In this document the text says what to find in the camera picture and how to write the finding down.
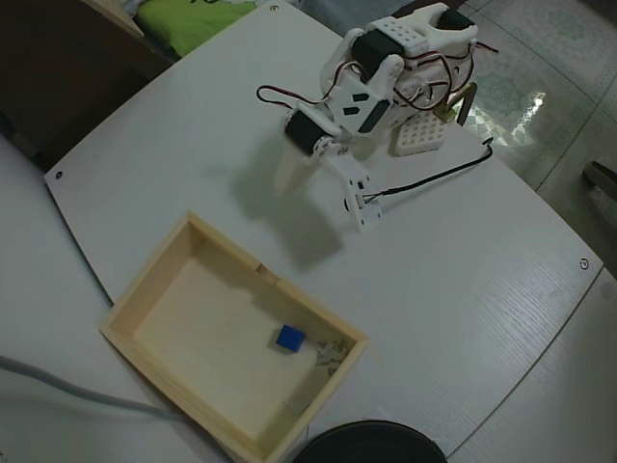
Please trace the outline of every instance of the black round object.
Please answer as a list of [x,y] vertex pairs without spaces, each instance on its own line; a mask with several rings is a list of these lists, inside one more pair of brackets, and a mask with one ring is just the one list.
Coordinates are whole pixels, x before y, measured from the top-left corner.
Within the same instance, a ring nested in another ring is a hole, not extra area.
[[396,422],[350,422],[311,441],[294,463],[446,463],[424,434]]

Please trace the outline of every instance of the white bracket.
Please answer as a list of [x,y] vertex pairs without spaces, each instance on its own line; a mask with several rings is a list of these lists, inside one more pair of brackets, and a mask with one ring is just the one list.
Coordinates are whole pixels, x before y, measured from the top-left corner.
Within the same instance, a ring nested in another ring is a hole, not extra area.
[[377,198],[364,200],[364,195],[370,194],[368,171],[349,150],[340,155],[324,156],[323,164],[340,181],[356,229],[359,232],[370,230],[382,218],[382,209]]

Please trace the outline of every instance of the green cloth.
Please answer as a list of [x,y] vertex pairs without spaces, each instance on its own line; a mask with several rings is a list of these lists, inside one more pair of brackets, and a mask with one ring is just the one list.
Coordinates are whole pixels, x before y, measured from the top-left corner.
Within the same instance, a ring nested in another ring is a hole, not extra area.
[[152,34],[183,57],[254,9],[253,2],[232,5],[222,1],[148,0],[139,8],[138,17]]

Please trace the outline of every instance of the wire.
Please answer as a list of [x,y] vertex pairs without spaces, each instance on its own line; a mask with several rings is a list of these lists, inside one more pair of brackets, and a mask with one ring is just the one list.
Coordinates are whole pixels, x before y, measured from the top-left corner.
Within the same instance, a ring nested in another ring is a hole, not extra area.
[[412,104],[423,93],[422,89],[420,87],[418,87],[416,89],[416,92],[414,93],[414,95],[409,97],[409,98],[407,98],[398,89],[394,88],[393,91],[394,91],[394,94],[396,96],[398,96],[399,99],[402,99],[403,103],[407,104],[407,105]]
[[485,50],[492,51],[493,53],[499,52],[499,50],[497,50],[496,48],[492,48],[491,46],[487,45],[486,43],[483,43],[482,41],[477,42],[476,45],[479,46],[480,48],[484,48]]
[[467,71],[467,76],[465,76],[465,80],[463,81],[461,85],[459,85],[456,89],[452,89],[453,94],[455,94],[456,92],[458,92],[459,90],[461,90],[463,87],[467,85],[467,83],[471,79],[471,75],[473,74],[473,68],[475,68],[475,62],[473,60],[473,55],[470,54],[469,55],[469,70]]
[[380,196],[391,196],[391,195],[396,195],[398,193],[403,193],[405,191],[411,191],[414,190],[422,185],[425,185],[427,183],[431,183],[432,181],[435,180],[439,180],[440,178],[444,178],[444,177],[448,177],[451,176],[452,174],[456,174],[457,172],[461,172],[465,169],[468,169],[469,167],[473,167],[473,166],[477,166],[478,164],[483,163],[484,161],[487,161],[488,159],[490,159],[493,156],[493,147],[491,147],[491,143],[493,142],[493,137],[486,139],[485,141],[482,142],[482,145],[484,145],[487,148],[487,152],[486,154],[484,154],[481,157],[478,157],[477,159],[474,159],[473,161],[470,162],[466,162],[465,164],[461,164],[460,166],[457,167],[453,167],[452,169],[448,169],[447,171],[443,171],[440,172],[438,174],[435,174],[433,176],[427,177],[427,178],[423,178],[422,180],[419,180],[415,183],[410,183],[409,185],[404,185],[404,186],[397,186],[394,188],[389,188],[388,190],[384,190],[381,191],[379,193],[375,193],[372,195],[363,195],[362,197],[364,199],[368,198],[367,201],[365,201],[365,204],[369,204],[371,201],[375,200],[376,198],[379,198]]
[[468,56],[471,55],[471,43],[468,45],[467,47],[467,53],[464,56],[456,56],[456,55],[445,55],[445,57],[448,60],[458,60],[458,61],[463,61],[466,60],[468,58]]
[[45,371],[44,369],[34,367],[32,365],[19,362],[18,360],[11,359],[0,355],[0,369],[9,371],[11,373],[20,374],[29,378],[36,379],[41,383],[51,386],[52,388],[63,391],[69,395],[89,400],[90,402],[102,403],[104,405],[111,405],[113,407],[123,408],[126,410],[134,410],[136,412],[147,413],[154,417],[164,418],[167,420],[180,420],[190,421],[188,415],[184,415],[181,412],[175,412],[172,410],[164,410],[161,408],[146,405],[140,402],[134,402],[124,398],[114,397],[112,395],[106,395],[84,389],[80,386],[76,386],[68,381]]
[[295,92],[291,92],[290,90],[284,89],[282,87],[277,87],[275,85],[260,85],[259,87],[257,87],[257,89],[255,91],[255,95],[257,96],[257,99],[259,99],[260,101],[263,101],[264,103],[276,104],[278,106],[282,106],[282,107],[285,107],[287,109],[293,109],[289,103],[286,103],[284,101],[278,101],[278,100],[275,100],[275,99],[265,98],[264,96],[261,95],[261,92],[264,91],[264,90],[269,90],[269,91],[272,91],[272,92],[276,92],[277,94],[281,94],[281,95],[285,95],[285,96],[290,96],[292,98],[300,99],[301,101],[303,101],[306,104],[312,104],[312,105],[320,104],[320,103],[323,103],[324,101],[326,101],[330,97],[330,94],[335,89],[336,84],[338,84],[338,80],[340,79],[340,75],[342,74],[342,72],[346,68],[356,68],[355,72],[357,72],[360,75],[366,76],[366,71],[365,71],[364,67],[360,63],[358,63],[357,61],[348,61],[348,62],[345,62],[345,63],[341,63],[336,68],[335,77],[334,77],[334,79],[332,81],[332,85],[326,91],[326,93],[318,100],[308,99],[308,98],[306,98],[303,95],[296,94]]
[[403,59],[404,60],[410,60],[410,61],[417,61],[417,60],[421,60],[423,58],[428,58],[429,56],[437,56],[439,54],[440,54],[439,51],[427,51],[426,53],[422,53],[420,55],[415,55],[415,56],[403,55]]
[[447,101],[448,97],[450,96],[450,94],[452,93],[452,85],[454,85],[454,78],[452,76],[452,69],[450,69],[450,65],[448,64],[447,60],[445,59],[445,57],[443,55],[439,55],[439,57],[437,58],[439,60],[442,61],[442,65],[443,65],[443,69],[445,69],[445,73],[447,74],[447,80],[446,82],[446,89],[443,92],[443,95],[438,98],[438,100],[436,102],[434,102],[433,104],[429,104],[428,106],[416,106],[414,104],[414,100],[406,100],[404,99],[404,101],[406,103],[408,103],[411,107],[413,107],[414,109],[416,109],[417,111],[432,111],[435,108],[437,108],[439,105],[441,105],[444,101]]
[[[424,54],[425,54],[425,55],[428,55],[428,56],[431,56],[432,58],[430,58],[430,59],[428,59],[428,60],[425,60],[425,61],[422,61],[422,62],[420,62],[420,63],[417,63],[417,64],[416,64],[416,68],[421,68],[421,67],[422,67],[422,66],[424,66],[424,65],[430,65],[431,63],[435,63],[436,61],[438,61],[438,60],[440,60],[441,58],[443,58],[443,55],[442,55],[441,53],[438,53],[437,51],[429,51],[428,53],[424,53]],[[411,60],[411,61],[417,61],[416,59],[413,59],[413,58],[408,58],[408,57],[405,57],[405,60],[408,60],[408,61],[410,61],[410,60]],[[405,70],[410,70],[410,71],[414,71],[414,70],[416,70],[416,69],[414,68],[414,66],[410,66],[410,64],[409,64],[409,63],[405,63],[405,67],[404,67],[404,69],[405,69]]]
[[447,82],[445,80],[436,80],[435,82],[428,83],[429,87],[439,87],[440,85],[447,85]]

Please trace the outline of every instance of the perforated plate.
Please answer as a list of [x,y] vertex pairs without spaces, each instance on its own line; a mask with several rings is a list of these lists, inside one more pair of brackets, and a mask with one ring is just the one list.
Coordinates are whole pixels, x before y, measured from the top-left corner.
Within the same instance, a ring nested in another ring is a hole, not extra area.
[[420,111],[401,125],[396,141],[396,154],[407,156],[417,152],[438,150],[445,141],[447,123],[432,111]]
[[368,29],[377,29],[405,48],[408,56],[416,56],[428,51],[428,41],[409,25],[394,19],[384,17],[369,24]]

